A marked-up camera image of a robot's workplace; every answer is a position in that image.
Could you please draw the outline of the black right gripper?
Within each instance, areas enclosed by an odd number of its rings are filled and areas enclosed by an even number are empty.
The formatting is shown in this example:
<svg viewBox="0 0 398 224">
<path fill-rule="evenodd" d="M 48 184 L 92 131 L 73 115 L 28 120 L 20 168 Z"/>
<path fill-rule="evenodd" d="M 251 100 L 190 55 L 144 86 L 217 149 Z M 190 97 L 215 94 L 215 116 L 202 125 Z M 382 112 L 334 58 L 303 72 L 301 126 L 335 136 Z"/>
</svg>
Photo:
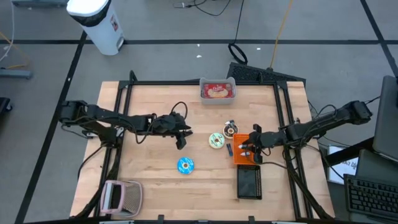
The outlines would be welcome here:
<svg viewBox="0 0 398 224">
<path fill-rule="evenodd" d="M 253 124 L 253 130 L 249 134 L 248 146 L 255 148 L 252 150 L 255 164 L 263 163 L 262 149 L 282 146 L 287 140 L 287 136 L 283 131 L 262 133 L 262 128 L 258 124 Z"/>
</svg>

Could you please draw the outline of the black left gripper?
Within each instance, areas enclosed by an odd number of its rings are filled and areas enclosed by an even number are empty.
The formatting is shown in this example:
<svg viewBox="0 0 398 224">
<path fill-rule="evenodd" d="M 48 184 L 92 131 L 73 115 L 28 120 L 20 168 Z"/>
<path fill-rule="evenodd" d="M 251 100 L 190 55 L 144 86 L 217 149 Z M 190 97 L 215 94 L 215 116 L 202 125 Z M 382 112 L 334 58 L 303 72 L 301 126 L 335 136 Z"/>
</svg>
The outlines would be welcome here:
<svg viewBox="0 0 398 224">
<path fill-rule="evenodd" d="M 181 150 L 185 147 L 187 143 L 185 138 L 193 134 L 192 131 L 187 131 L 190 129 L 191 127 L 185 123 L 185 118 L 180 113 L 176 112 L 162 115 L 154 121 L 155 134 L 172 136 L 183 130 L 175 135 L 177 140 L 176 146 L 178 150 Z"/>
</svg>

